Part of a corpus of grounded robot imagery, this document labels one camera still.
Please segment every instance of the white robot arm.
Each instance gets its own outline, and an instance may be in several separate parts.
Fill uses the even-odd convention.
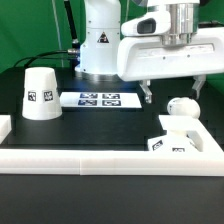
[[[224,28],[198,29],[199,4],[151,0],[146,15],[122,25],[126,38],[118,49],[118,75],[140,81],[148,103],[152,79],[194,76],[193,96],[198,98],[206,75],[224,72]]]
[[[119,0],[84,0],[86,39],[80,48],[76,75],[98,80],[117,77],[117,51],[120,43]]]

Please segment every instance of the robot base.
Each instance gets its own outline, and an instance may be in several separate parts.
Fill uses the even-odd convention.
[[[118,75],[103,75],[103,74],[90,74],[80,71],[75,71],[75,76],[77,78],[86,79],[95,82],[118,82],[121,79]]]

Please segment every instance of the black cable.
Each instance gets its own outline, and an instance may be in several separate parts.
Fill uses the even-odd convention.
[[[211,28],[211,27],[224,27],[224,23],[221,23],[217,20],[211,20],[211,21],[205,21],[205,22],[199,22],[198,24],[199,28]]]
[[[67,50],[59,50],[59,51],[50,51],[50,52],[46,52],[46,53],[42,53],[42,54],[38,54],[37,56],[35,57],[32,57],[25,65],[24,67],[25,68],[28,68],[29,65],[35,61],[36,59],[39,59],[39,58],[42,58],[44,56],[48,56],[48,55],[54,55],[54,54],[67,54]]]
[[[66,57],[66,58],[26,57],[26,58],[22,58],[22,59],[18,60],[18,61],[13,65],[13,67],[15,68],[15,67],[17,67],[17,65],[18,65],[20,62],[25,61],[25,60],[30,60],[30,59],[35,59],[35,60],[37,60],[37,59],[41,59],[41,60],[73,60],[73,58],[71,58],[71,57]]]
[[[71,9],[70,1],[69,0],[64,0],[64,5],[65,5],[66,12],[67,12],[67,17],[68,17],[68,22],[69,22],[69,26],[70,26],[72,39],[76,40],[77,39],[77,33],[76,33],[76,29],[75,29],[75,23],[74,23],[74,19],[73,19],[73,15],[72,15],[72,9]]]

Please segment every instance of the sticker label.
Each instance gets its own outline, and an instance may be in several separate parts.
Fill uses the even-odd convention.
[[[155,151],[158,148],[160,148],[161,146],[163,146],[163,141],[162,140],[158,141],[155,145],[153,145],[152,150]]]
[[[185,148],[172,148],[173,152],[185,152]]]
[[[103,106],[105,107],[120,107],[120,100],[103,100]]]
[[[52,101],[53,100],[53,92],[52,91],[46,91],[44,92],[44,101]]]
[[[62,107],[141,108],[137,93],[63,92]]]
[[[97,106],[97,100],[79,100],[79,106]]]
[[[97,93],[81,93],[80,98],[83,99],[97,99],[98,94]]]
[[[103,99],[120,99],[120,94],[118,93],[104,93]]]
[[[103,32],[99,38],[99,40],[97,41],[97,43],[109,43],[109,40],[107,38],[107,35]]]
[[[35,102],[37,100],[36,92],[28,91],[28,100]]]

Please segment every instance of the white block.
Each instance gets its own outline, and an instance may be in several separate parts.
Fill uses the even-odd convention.
[[[10,115],[0,115],[0,144],[12,130]]]
[[[80,155],[72,150],[0,150],[0,173],[78,175]]]

